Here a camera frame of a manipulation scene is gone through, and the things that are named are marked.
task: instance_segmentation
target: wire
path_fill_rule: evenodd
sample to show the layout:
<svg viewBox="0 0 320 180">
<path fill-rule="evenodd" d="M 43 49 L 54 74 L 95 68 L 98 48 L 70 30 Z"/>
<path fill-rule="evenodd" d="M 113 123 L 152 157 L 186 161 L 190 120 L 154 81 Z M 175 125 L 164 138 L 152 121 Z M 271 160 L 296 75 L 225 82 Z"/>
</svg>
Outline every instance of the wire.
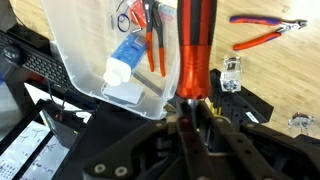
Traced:
<svg viewBox="0 0 320 180">
<path fill-rule="evenodd" d="M 65 109 L 64 109 L 64 104 L 65 104 L 66 96 L 67 96 L 67 95 L 65 95 L 65 97 L 64 97 L 64 100 L 63 100 L 63 102 L 62 102 L 62 108 L 61 108 L 60 105 L 57 104 L 57 103 L 54 101 L 54 99 L 53 99 L 53 97 L 52 97 L 52 91 L 51 91 L 50 81 L 49 81 L 49 80 L 47 80 L 47 81 L 48 81 L 48 91 L 49 91 L 50 99 L 51 99 L 52 103 L 54 104 L 54 106 L 61 111 L 61 113 L 62 113 L 62 112 L 75 112 L 75 113 L 77 113 L 77 112 L 88 112 L 88 113 L 93 113 L 93 112 L 95 112 L 95 110 L 65 110 Z"/>
</svg>

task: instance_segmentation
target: translucent plastic bin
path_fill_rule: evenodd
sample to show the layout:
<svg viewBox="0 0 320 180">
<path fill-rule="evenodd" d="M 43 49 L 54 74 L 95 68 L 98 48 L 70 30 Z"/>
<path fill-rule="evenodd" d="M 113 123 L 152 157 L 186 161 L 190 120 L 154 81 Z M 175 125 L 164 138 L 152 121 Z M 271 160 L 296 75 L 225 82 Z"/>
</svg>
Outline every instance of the translucent plastic bin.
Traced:
<svg viewBox="0 0 320 180">
<path fill-rule="evenodd" d="M 119 3 L 120 0 L 42 0 L 72 84 L 88 96 L 159 120 L 166 115 L 163 107 L 174 96 L 179 74 L 176 9 L 161 6 L 159 10 L 164 26 L 166 77 L 160 75 L 158 38 L 153 31 L 156 71 L 150 72 L 147 55 L 144 55 L 129 83 L 110 87 L 103 79 L 106 60 L 128 33 L 137 29 L 131 23 L 128 33 L 118 30 L 118 15 L 126 9 L 126 3 L 123 3 L 116 13 Z M 114 29 L 111 28 L 110 13 Z M 141 37 L 145 36 L 144 31 L 139 33 Z"/>
</svg>

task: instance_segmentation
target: pliers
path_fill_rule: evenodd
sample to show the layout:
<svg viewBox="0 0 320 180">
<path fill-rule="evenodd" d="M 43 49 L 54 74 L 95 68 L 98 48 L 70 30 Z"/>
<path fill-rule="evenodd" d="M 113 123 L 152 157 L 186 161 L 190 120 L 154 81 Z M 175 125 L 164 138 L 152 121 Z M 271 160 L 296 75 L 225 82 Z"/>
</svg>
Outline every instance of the pliers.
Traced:
<svg viewBox="0 0 320 180">
<path fill-rule="evenodd" d="M 254 24 L 262 24 L 262 25 L 268 25 L 268 26 L 280 26 L 280 29 L 275 32 L 271 32 L 259 38 L 250 40 L 248 42 L 234 45 L 233 50 L 235 51 L 257 46 L 259 44 L 262 44 L 272 39 L 275 39 L 277 37 L 280 37 L 283 33 L 288 32 L 290 30 L 298 30 L 307 26 L 307 21 L 305 20 L 285 22 L 277 18 L 256 17 L 256 16 L 232 16 L 230 18 L 230 23 L 254 23 Z"/>
<path fill-rule="evenodd" d="M 158 13 L 159 5 L 160 3 L 155 0 L 143 0 L 143 7 L 147 20 L 146 46 L 150 71 L 154 71 L 154 61 L 152 55 L 152 30 L 154 28 L 158 34 L 159 41 L 160 71 L 161 75 L 165 77 L 166 71 L 164 65 L 163 27 L 160 15 Z"/>
</svg>

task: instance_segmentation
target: wooden surface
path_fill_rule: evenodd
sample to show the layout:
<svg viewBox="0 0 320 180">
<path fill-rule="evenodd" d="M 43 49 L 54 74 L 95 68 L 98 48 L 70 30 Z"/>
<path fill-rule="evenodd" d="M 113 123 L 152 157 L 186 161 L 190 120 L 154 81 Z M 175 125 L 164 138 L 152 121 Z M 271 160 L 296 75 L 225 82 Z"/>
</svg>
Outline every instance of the wooden surface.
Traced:
<svg viewBox="0 0 320 180">
<path fill-rule="evenodd" d="M 53 39 L 40 0 L 11 0 L 17 16 L 27 27 Z M 320 119 L 320 1 L 239 0 L 218 1 L 210 68 L 221 70 L 223 59 L 241 56 L 243 86 L 274 106 L 273 129 L 288 134 L 288 119 L 303 112 Z M 263 45 L 235 52 L 232 45 L 250 40 L 276 27 L 230 24 L 232 15 L 274 16 L 285 20 L 308 20 L 308 26 L 283 34 Z"/>
</svg>

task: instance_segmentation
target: screw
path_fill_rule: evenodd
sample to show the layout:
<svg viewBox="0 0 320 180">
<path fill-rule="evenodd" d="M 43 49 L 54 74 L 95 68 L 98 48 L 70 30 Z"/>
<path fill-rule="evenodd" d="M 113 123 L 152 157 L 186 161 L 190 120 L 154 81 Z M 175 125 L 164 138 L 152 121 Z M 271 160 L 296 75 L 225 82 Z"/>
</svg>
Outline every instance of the screw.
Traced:
<svg viewBox="0 0 320 180">
<path fill-rule="evenodd" d="M 205 177 L 205 176 L 200 176 L 198 177 L 197 180 L 210 180 L 209 178 Z"/>
<path fill-rule="evenodd" d="M 254 127 L 253 124 L 247 124 L 247 126 L 248 126 L 249 128 L 253 128 L 253 127 Z"/>
<path fill-rule="evenodd" d="M 126 167 L 124 167 L 124 166 L 120 166 L 120 167 L 117 167 L 117 169 L 115 170 L 114 173 L 118 177 L 123 177 L 128 173 L 128 169 Z"/>
<path fill-rule="evenodd" d="M 162 124 L 162 123 L 156 123 L 156 126 L 157 126 L 157 127 L 162 127 L 163 124 Z"/>
<path fill-rule="evenodd" d="M 94 167 L 94 172 L 97 174 L 101 174 L 106 170 L 106 166 L 104 164 L 97 164 Z"/>
</svg>

